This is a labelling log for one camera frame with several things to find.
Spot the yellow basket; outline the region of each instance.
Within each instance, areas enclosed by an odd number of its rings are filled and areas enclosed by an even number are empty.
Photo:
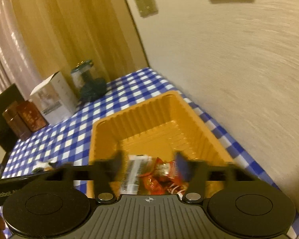
[[[97,121],[93,125],[89,162],[109,159],[116,150],[128,155],[160,157],[169,162],[175,151],[189,159],[205,160],[223,166],[232,158],[205,123],[176,91],[169,91]],[[111,183],[119,193],[120,182]],[[208,182],[205,197],[222,189],[221,182]],[[88,181],[87,196],[94,197],[93,182]]]

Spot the brown bottle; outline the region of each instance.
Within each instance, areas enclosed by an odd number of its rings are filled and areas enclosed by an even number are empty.
[[[13,132],[17,135],[18,138],[25,141],[31,135],[32,132],[28,128],[28,126],[24,123],[22,118],[19,116],[17,112],[18,103],[14,101],[10,104],[10,106],[2,113],[2,116],[6,120],[9,127],[13,130]]]
[[[21,102],[17,106],[17,111],[32,132],[38,131],[47,125],[46,120],[33,102]]]

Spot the white wall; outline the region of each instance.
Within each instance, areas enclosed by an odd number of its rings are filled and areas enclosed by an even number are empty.
[[[150,65],[261,164],[299,210],[299,0],[156,0]]]

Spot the snack package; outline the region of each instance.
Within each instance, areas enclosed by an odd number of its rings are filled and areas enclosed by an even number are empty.
[[[187,189],[186,186],[184,186],[184,185],[179,186],[173,182],[165,183],[164,188],[166,188],[166,190],[171,194],[178,194],[180,199],[182,199],[182,197],[185,194],[185,191]]]
[[[128,167],[121,183],[121,194],[136,195],[139,187],[139,175],[146,169],[149,162],[152,161],[150,156],[128,156]]]
[[[142,177],[144,187],[149,191],[151,195],[163,195],[165,194],[165,189],[159,184],[157,179],[155,179],[151,174]]]
[[[157,178],[159,182],[171,181],[178,186],[182,185],[182,180],[177,171],[176,161],[164,163],[162,159],[157,158],[155,161],[153,176]]]

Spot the brown container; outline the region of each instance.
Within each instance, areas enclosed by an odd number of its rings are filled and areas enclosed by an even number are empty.
[[[17,111],[32,132],[38,131],[47,125],[45,118],[43,118],[33,102],[21,102],[17,106]]]
[[[189,159],[205,160],[223,166],[231,156],[176,91],[170,91],[97,121],[93,125],[89,162],[111,158],[117,149],[127,155],[173,160],[175,151]],[[111,183],[118,196],[120,182]],[[208,182],[205,197],[221,190],[221,182]],[[88,197],[94,197],[93,182],[88,181]]]
[[[18,138],[25,141],[31,135],[32,132],[28,128],[28,126],[24,123],[22,118],[19,116],[17,112],[18,103],[14,101],[10,106],[2,113],[2,116],[6,120],[9,127],[13,130]]]

